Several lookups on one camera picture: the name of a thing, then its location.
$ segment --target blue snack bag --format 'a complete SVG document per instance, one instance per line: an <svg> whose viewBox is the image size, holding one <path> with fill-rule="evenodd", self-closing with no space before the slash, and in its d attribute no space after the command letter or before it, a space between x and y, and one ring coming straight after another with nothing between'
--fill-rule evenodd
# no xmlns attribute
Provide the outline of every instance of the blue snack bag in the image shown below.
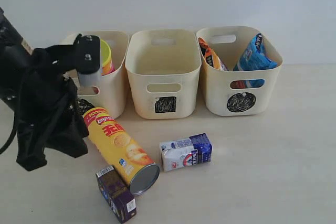
<svg viewBox="0 0 336 224"><path fill-rule="evenodd" d="M257 34L247 45L233 71L253 71L275 68L278 64L266 57L262 34ZM264 80L244 81L247 88L259 88Z"/></svg>

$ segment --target white wall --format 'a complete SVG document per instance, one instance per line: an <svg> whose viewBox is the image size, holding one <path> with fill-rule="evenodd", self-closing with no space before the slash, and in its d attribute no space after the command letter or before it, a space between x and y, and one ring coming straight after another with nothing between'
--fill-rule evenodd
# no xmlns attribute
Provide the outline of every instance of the white wall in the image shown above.
<svg viewBox="0 0 336 224"><path fill-rule="evenodd" d="M0 0L7 18L34 47L76 30L258 28L285 63L336 62L336 0Z"/></svg>

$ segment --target yellow chip can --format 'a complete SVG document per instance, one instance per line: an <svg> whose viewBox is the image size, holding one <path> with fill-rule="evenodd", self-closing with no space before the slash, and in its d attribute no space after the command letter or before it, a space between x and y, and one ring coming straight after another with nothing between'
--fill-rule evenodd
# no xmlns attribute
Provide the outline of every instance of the yellow chip can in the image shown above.
<svg viewBox="0 0 336 224"><path fill-rule="evenodd" d="M104 108L83 115L89 138L109 165L117 170L132 195L143 194L157 180L160 168Z"/></svg>

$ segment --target metal can bottom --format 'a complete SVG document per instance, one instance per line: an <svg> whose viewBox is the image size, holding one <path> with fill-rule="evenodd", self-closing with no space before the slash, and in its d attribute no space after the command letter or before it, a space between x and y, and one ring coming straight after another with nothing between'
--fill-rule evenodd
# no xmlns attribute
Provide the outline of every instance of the metal can bottom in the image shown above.
<svg viewBox="0 0 336 224"><path fill-rule="evenodd" d="M157 180L160 168L157 164L150 164L138 171L130 182L130 192L137 196L147 191Z"/></svg>

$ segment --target storage basket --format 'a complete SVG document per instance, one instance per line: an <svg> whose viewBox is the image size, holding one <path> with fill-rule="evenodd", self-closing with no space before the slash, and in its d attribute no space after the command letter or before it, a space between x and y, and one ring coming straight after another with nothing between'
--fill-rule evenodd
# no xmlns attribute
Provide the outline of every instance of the storage basket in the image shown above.
<svg viewBox="0 0 336 224"><path fill-rule="evenodd" d="M259 33L251 27L232 26L203 28L196 33L217 53L232 70L248 43ZM267 57L278 66L257 71L220 71L206 63L202 57L200 84L207 108L221 116L252 115L266 110L282 65L282 58L263 35ZM239 80L264 80L259 88L232 89L230 84Z"/></svg>
<svg viewBox="0 0 336 224"><path fill-rule="evenodd" d="M121 31L83 31L83 35L96 35L106 41L112 49L112 62L115 71L102 76L97 85L98 93L92 89L79 89L78 97L86 99L95 106L106 108L113 118L119 117L125 109L129 83L124 66L129 43L129 36ZM62 44L72 44L79 33L69 35ZM77 73L72 71L70 76L79 87Z"/></svg>
<svg viewBox="0 0 336 224"><path fill-rule="evenodd" d="M136 112L146 119L189 116L196 105L201 63L198 43L191 31L135 33L125 66Z"/></svg>

